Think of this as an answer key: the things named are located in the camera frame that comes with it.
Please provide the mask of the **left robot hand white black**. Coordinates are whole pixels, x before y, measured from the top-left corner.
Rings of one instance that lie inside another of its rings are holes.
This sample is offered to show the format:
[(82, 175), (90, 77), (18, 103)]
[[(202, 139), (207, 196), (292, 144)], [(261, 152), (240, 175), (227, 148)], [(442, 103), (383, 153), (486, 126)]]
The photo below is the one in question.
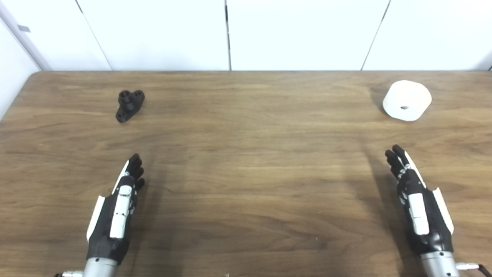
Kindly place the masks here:
[(126, 162), (109, 196), (99, 196), (86, 233), (86, 259), (100, 258), (121, 265), (130, 248), (132, 215), (143, 188), (143, 162), (135, 153)]

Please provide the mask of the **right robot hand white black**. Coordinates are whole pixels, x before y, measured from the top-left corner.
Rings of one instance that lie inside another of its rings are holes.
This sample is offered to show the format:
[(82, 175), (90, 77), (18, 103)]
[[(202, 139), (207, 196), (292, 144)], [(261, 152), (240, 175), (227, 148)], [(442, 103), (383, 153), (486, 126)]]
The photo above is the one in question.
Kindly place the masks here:
[(454, 252), (454, 225), (440, 189), (427, 188), (410, 155), (399, 145), (386, 150), (385, 156), (397, 181), (412, 251), (417, 255)]

